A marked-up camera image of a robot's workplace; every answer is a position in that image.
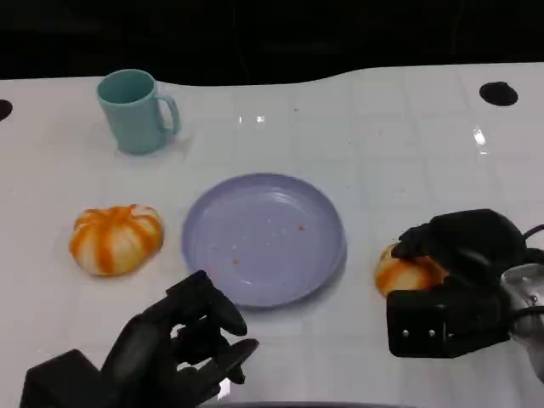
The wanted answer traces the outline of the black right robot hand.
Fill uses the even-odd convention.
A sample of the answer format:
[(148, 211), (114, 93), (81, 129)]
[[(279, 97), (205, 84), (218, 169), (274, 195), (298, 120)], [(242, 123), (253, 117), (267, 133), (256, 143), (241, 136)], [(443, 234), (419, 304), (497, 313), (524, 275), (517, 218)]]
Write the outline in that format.
[(526, 260), (523, 233), (490, 209), (451, 212), (409, 228), (391, 252), (393, 258), (429, 258), (446, 272), (435, 292), (496, 291), (502, 273)]

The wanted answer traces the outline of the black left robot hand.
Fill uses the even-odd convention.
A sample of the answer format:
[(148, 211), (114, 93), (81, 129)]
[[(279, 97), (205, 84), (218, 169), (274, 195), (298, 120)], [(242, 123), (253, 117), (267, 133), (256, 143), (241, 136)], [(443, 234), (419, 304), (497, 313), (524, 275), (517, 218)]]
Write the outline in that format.
[(236, 306), (199, 270), (122, 329), (101, 368), (122, 407), (197, 407), (220, 383), (243, 384), (259, 342)]

